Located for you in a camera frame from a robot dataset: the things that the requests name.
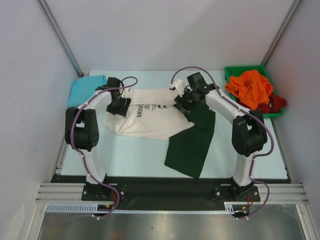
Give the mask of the white and green t-shirt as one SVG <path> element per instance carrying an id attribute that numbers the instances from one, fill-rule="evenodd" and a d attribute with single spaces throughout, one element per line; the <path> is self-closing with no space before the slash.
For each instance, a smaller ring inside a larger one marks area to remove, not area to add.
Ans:
<path id="1" fill-rule="evenodd" d="M 216 114 L 202 102 L 183 113 L 166 88 L 133 89 L 125 117 L 105 114 L 104 126 L 120 136 L 168 141 L 165 166 L 191 178 L 202 173 L 215 131 Z"/>

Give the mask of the orange t-shirt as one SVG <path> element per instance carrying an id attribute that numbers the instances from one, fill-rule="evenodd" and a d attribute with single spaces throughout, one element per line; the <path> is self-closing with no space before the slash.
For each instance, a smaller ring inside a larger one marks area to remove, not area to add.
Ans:
<path id="1" fill-rule="evenodd" d="M 255 69 L 245 71 L 240 76 L 231 76 L 225 89 L 236 98 L 246 94 L 267 94 L 269 96 L 274 91 L 268 78 Z"/>

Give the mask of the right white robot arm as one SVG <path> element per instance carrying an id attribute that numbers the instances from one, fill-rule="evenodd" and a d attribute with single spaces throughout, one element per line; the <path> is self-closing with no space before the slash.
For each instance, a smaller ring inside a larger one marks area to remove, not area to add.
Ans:
<path id="1" fill-rule="evenodd" d="M 231 196 L 242 201 L 249 194 L 248 185 L 253 182 L 255 158 L 264 144 L 273 137 L 264 124 L 260 111 L 251 111 L 231 100 L 215 82 L 207 84 L 200 72 L 187 78 L 187 87 L 181 80 L 172 78 L 170 89 L 178 95 L 175 107 L 200 129 L 209 129 L 214 123 L 211 115 L 218 111 L 232 124 L 231 143 L 237 152 L 237 162 L 232 176 L 236 185 L 230 188 Z"/>

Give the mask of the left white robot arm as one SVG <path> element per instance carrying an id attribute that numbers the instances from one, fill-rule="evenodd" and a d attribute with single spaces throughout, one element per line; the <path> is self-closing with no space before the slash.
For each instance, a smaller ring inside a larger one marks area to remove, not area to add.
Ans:
<path id="1" fill-rule="evenodd" d="M 93 194 L 100 200 L 110 196 L 111 188 L 103 183 L 107 174 L 96 152 L 100 139 L 98 115 L 110 113 L 125 119 L 132 101 L 126 96 L 130 88 L 116 77 L 82 77 L 75 81 L 67 101 L 64 139 L 78 153 L 86 181 L 96 184 Z"/>

